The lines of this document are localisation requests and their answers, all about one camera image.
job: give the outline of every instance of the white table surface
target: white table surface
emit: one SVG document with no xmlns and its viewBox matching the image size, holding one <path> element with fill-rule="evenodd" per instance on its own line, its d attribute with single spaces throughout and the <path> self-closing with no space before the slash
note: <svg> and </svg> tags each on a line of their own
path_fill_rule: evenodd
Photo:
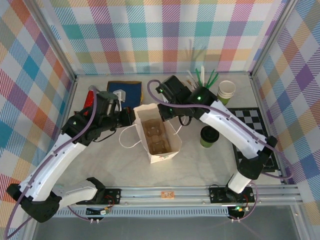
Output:
<svg viewBox="0 0 320 240">
<path fill-rule="evenodd" d="M 164 81 L 170 74 L 139 74 L 83 76 L 78 85 L 71 106 L 70 116 L 83 108 L 88 87 L 95 85 L 99 90 L 106 90 L 108 81 L 141 81 L 143 90 L 142 104 L 154 103 L 147 92 L 147 82 L 152 79 Z M 186 81 L 185 74 L 176 74 L 181 81 Z M 257 102 L 246 74 L 220 74 L 218 81 L 211 87 L 217 94 L 218 85 L 223 80 L 230 80 L 236 85 L 236 91 L 227 104 L 228 108 L 257 107 Z M 170 120 L 175 129 L 180 126 L 177 118 Z M 148 155 L 141 144 L 131 149 L 119 144 L 119 134 L 105 141 L 92 142 L 73 162 L 58 180 L 58 184 L 72 185 L 88 177 L 95 177 L 105 186 L 203 186 L 210 184 L 225 185 L 237 170 L 232 144 L 220 134 L 219 140 L 210 148 L 200 145 L 200 131 L 204 123 L 192 120 L 182 127 L 179 136 L 182 140 L 180 152 L 169 160 L 150 164 Z M 103 132 L 101 138 L 109 135 Z M 139 141 L 135 127 L 123 133 L 121 142 L 126 146 Z M 261 175 L 257 184 L 280 184 L 280 181 Z"/>
</svg>

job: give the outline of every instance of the white paper cup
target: white paper cup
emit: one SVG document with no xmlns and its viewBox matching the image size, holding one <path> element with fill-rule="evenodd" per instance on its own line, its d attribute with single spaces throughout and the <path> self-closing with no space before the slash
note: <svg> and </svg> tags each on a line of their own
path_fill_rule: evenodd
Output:
<svg viewBox="0 0 320 240">
<path fill-rule="evenodd" d="M 235 94 L 235 91 L 236 85 L 232 81 L 225 80 L 219 84 L 217 97 L 223 105 L 226 105 L 230 98 Z"/>
</svg>

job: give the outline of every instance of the plaid fabric backdrop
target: plaid fabric backdrop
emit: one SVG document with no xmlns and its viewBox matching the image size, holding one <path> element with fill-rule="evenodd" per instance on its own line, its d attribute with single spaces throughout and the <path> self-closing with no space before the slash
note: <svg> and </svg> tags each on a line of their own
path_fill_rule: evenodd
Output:
<svg viewBox="0 0 320 240">
<path fill-rule="evenodd" d="M 320 239 L 320 2 L 301 0 L 256 81 Z"/>
<path fill-rule="evenodd" d="M 15 205 L 6 189 L 24 180 L 52 147 L 71 85 L 23 1 L 1 0 L 0 239 Z M 17 211 L 11 231 L 23 214 Z"/>
<path fill-rule="evenodd" d="M 77 74 L 248 71 L 287 0 L 37 0 Z"/>
</svg>

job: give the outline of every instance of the chessboard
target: chessboard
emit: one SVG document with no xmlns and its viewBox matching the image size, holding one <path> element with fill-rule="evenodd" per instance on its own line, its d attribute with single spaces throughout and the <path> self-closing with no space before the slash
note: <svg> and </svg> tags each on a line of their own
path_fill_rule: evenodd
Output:
<svg viewBox="0 0 320 240">
<path fill-rule="evenodd" d="M 255 130 L 257 133 L 268 137 L 267 129 L 262 118 L 260 109 L 258 107 L 252 108 L 229 108 L 229 111 L 234 114 L 238 119 L 244 122 L 247 126 Z M 242 158 L 244 157 L 241 151 L 233 145 L 233 151 L 235 155 L 235 161 L 237 167 L 239 166 Z M 271 154 L 266 165 L 263 168 L 264 172 L 274 172 L 279 170 L 274 153 Z"/>
</svg>

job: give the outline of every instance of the orange label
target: orange label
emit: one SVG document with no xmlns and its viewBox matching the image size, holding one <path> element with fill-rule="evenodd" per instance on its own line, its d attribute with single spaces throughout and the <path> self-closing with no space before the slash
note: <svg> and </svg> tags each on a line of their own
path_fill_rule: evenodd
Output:
<svg viewBox="0 0 320 240">
<path fill-rule="evenodd" d="M 161 198 L 162 199 L 174 199 L 175 198 L 175 192 L 174 191 L 162 191 L 161 192 Z"/>
</svg>

